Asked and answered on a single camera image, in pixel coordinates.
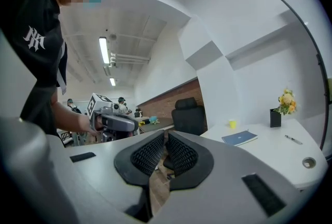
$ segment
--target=round hole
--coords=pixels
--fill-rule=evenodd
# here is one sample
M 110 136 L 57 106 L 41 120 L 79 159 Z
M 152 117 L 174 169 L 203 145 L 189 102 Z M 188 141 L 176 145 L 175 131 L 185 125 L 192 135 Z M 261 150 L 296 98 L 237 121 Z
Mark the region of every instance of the round hole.
M 316 161 L 314 158 L 308 157 L 302 160 L 302 165 L 307 169 L 312 169 L 313 167 L 316 166 Z

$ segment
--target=flower vase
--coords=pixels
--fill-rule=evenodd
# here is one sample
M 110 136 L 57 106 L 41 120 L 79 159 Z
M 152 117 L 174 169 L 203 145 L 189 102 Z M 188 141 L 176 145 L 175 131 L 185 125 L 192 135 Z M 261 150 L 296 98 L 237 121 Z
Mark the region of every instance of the flower vase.
M 275 109 L 270 109 L 270 127 L 280 127 L 281 126 L 281 114 Z

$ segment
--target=ceiling light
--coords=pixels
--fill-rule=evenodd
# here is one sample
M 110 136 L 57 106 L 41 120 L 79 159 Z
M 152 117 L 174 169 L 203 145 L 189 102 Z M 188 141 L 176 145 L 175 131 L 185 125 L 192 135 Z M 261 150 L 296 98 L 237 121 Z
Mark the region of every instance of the ceiling light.
M 114 79 L 114 78 L 110 78 L 109 80 L 110 80 L 110 84 L 111 84 L 112 86 L 115 86 L 115 79 Z
M 109 64 L 108 52 L 107 52 L 107 44 L 106 37 L 99 38 L 100 50 L 102 51 L 102 56 L 105 64 Z

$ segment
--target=brick wall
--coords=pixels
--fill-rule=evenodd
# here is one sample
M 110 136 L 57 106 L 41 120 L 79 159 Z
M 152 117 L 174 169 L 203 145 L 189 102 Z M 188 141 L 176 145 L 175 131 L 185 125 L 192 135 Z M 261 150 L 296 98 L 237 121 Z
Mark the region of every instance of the brick wall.
M 197 79 L 142 103 L 138 108 L 141 109 L 144 116 L 172 118 L 172 110 L 175 109 L 175 102 L 188 97 L 194 97 L 198 105 L 204 106 L 201 87 Z M 208 127 L 206 125 L 206 118 L 204 122 L 206 131 Z

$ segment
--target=blue notebook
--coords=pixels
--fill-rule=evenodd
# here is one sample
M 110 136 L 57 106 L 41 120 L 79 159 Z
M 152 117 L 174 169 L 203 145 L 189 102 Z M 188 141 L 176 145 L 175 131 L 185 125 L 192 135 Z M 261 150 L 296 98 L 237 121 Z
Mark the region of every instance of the blue notebook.
M 247 142 L 250 142 L 252 140 L 255 140 L 257 138 L 257 135 L 249 132 L 249 131 L 243 131 L 240 133 L 236 133 L 233 135 L 227 135 L 223 136 L 222 139 L 226 144 L 238 146 Z

